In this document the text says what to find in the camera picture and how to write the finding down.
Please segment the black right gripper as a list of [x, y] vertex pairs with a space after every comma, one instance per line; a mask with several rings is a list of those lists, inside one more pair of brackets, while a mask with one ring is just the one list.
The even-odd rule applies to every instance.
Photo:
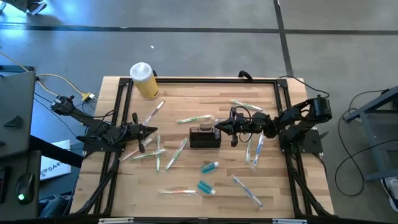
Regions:
[[231, 126], [229, 125], [229, 118], [217, 118], [215, 120], [215, 127], [220, 131], [226, 133], [228, 136], [231, 135], [231, 146], [236, 147], [238, 144], [238, 134], [246, 134], [249, 131], [249, 124], [251, 122], [251, 114], [248, 117], [244, 116], [244, 113], [238, 112], [238, 107], [232, 107], [229, 112], [230, 118], [232, 119], [232, 133]]

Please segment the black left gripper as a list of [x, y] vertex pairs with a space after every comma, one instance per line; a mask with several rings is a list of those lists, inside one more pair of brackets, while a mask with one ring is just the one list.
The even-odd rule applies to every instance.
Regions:
[[143, 137], [148, 138], [151, 134], [157, 131], [156, 127], [144, 126], [139, 124], [137, 113], [132, 114], [132, 122], [126, 125], [126, 141], [138, 140], [138, 148], [140, 153], [145, 152], [145, 147], [142, 143]]

